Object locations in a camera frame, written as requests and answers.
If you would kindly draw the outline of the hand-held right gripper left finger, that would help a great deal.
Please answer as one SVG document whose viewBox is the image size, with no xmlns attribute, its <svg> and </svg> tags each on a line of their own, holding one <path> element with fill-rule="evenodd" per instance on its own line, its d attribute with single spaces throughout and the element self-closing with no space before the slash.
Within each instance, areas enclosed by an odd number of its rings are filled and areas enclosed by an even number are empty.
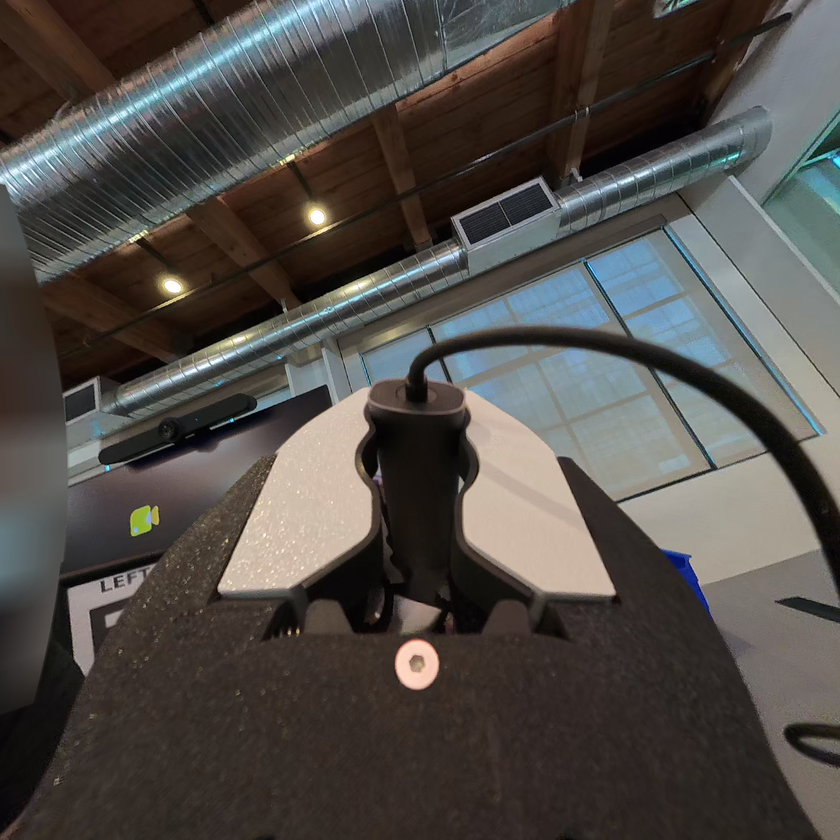
<svg viewBox="0 0 840 840">
<path fill-rule="evenodd" d="M 382 500 L 367 468 L 370 387 L 278 448 L 218 593 L 231 599 L 364 599 L 383 573 Z"/>
</svg>

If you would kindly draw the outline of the slim silver air duct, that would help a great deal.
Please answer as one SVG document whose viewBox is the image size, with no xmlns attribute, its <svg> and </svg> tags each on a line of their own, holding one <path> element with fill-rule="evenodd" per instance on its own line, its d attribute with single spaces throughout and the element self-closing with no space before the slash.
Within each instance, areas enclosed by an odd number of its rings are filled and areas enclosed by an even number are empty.
<svg viewBox="0 0 840 840">
<path fill-rule="evenodd" d="M 551 244 L 750 163 L 767 148 L 772 131 L 769 111 L 756 106 L 552 192 L 560 206 L 560 231 Z M 132 421 L 171 411 L 474 277 L 468 274 L 466 254 L 454 234 L 289 313 L 120 385 L 104 411 Z"/>
</svg>

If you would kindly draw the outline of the blue plastic storage bin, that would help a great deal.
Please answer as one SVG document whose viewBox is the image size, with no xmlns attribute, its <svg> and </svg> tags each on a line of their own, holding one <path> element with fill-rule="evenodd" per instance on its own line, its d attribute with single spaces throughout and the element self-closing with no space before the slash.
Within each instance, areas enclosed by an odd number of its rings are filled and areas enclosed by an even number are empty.
<svg viewBox="0 0 840 840">
<path fill-rule="evenodd" d="M 700 583 L 697 578 L 697 573 L 695 572 L 694 567 L 692 565 L 691 555 L 670 549 L 662 549 L 662 553 L 671 563 L 676 572 L 680 575 L 681 579 L 693 591 L 697 600 L 700 602 L 700 604 L 702 604 L 704 609 L 710 615 L 711 610 L 709 608 L 707 599 L 700 587 Z"/>
</svg>

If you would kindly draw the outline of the wide silver air duct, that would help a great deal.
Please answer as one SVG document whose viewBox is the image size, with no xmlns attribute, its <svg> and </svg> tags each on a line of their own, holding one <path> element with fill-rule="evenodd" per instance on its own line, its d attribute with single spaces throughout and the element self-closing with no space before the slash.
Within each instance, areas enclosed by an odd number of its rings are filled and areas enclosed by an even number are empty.
<svg viewBox="0 0 840 840">
<path fill-rule="evenodd" d="M 570 2 L 258 2 L 2 151 L 42 287 Z"/>
</svg>

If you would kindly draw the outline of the large grid window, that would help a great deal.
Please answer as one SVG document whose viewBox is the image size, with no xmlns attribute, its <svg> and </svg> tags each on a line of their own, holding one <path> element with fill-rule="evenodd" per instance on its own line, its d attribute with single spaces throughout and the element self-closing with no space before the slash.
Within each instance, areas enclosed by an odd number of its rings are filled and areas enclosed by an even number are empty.
<svg viewBox="0 0 840 840">
<path fill-rule="evenodd" d="M 356 344 L 361 381 L 403 377 L 415 355 L 466 333 L 513 326 L 595 329 L 662 345 L 729 378 L 798 440 L 824 433 L 670 226 L 552 269 L 494 296 L 378 328 Z M 736 417 L 673 376 L 611 355 L 543 346 L 449 355 L 427 377 L 475 392 L 529 427 L 623 501 L 757 457 Z"/>
</svg>

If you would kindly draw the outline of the black webcam bar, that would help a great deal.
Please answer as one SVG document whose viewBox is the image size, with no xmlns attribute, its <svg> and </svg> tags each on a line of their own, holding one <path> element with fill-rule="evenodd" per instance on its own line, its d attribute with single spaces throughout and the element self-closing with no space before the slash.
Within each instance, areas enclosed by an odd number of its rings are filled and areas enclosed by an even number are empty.
<svg viewBox="0 0 840 840">
<path fill-rule="evenodd" d="M 257 403 L 253 396 L 237 393 L 181 416 L 166 416 L 156 426 L 103 448 L 98 462 L 102 466 L 119 465 L 162 447 L 178 445 L 213 426 L 255 411 Z"/>
</svg>

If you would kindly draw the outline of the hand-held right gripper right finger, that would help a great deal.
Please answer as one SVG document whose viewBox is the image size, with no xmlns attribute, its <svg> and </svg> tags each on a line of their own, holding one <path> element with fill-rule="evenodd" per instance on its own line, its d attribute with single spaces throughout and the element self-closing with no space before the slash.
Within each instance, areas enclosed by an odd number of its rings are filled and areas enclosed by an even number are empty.
<svg viewBox="0 0 840 840">
<path fill-rule="evenodd" d="M 473 392 L 451 575 L 472 601 L 611 601 L 613 581 L 551 447 Z"/>
</svg>

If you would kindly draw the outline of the large black wall screen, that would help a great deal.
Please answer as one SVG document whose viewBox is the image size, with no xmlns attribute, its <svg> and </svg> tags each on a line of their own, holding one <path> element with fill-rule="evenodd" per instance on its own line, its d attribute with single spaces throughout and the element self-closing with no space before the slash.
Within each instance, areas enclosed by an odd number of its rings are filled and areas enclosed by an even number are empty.
<svg viewBox="0 0 840 840">
<path fill-rule="evenodd" d="M 71 486 L 60 572 L 164 552 L 257 460 L 331 405 L 321 385 Z"/>
</svg>

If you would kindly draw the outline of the grey usb hub with cable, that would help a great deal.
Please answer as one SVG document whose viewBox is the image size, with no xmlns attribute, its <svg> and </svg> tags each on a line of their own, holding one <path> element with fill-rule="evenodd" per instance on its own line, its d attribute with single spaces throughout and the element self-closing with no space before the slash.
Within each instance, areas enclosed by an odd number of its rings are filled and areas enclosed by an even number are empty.
<svg viewBox="0 0 840 840">
<path fill-rule="evenodd" d="M 456 635 L 441 637 L 431 734 L 409 751 L 435 771 L 495 774 L 503 791 L 768 786 L 781 771 L 727 646 L 662 550 L 568 458 L 557 458 L 616 589 L 611 601 L 472 601 L 450 566 L 467 475 L 465 394 L 427 383 L 446 355 L 528 340 L 611 354 L 688 384 L 752 431 L 785 473 L 838 585 L 838 507 L 798 441 L 721 374 L 638 339 L 518 326 L 449 339 L 421 352 L 404 382 L 374 385 L 366 413 L 395 563 L 422 599 L 452 586 Z"/>
</svg>

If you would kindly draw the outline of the white air vent unit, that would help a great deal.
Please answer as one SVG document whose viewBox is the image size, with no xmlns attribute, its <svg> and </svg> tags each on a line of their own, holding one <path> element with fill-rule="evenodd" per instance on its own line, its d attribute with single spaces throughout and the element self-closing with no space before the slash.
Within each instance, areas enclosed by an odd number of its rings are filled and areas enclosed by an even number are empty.
<svg viewBox="0 0 840 840">
<path fill-rule="evenodd" d="M 477 277 L 551 244 L 560 231 L 560 206 L 542 177 L 532 179 L 451 218 Z"/>
<path fill-rule="evenodd" d="M 65 391 L 66 425 L 103 413 L 108 399 L 118 388 L 116 381 L 98 375 Z"/>
</svg>

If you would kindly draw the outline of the white lettered tag sign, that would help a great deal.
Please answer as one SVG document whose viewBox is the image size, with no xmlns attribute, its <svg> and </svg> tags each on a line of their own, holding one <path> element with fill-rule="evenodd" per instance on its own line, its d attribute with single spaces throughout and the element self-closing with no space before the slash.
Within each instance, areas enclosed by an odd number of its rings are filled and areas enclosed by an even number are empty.
<svg viewBox="0 0 840 840">
<path fill-rule="evenodd" d="M 68 588 L 71 653 L 84 676 L 155 565 L 155 560 L 143 562 Z"/>
</svg>

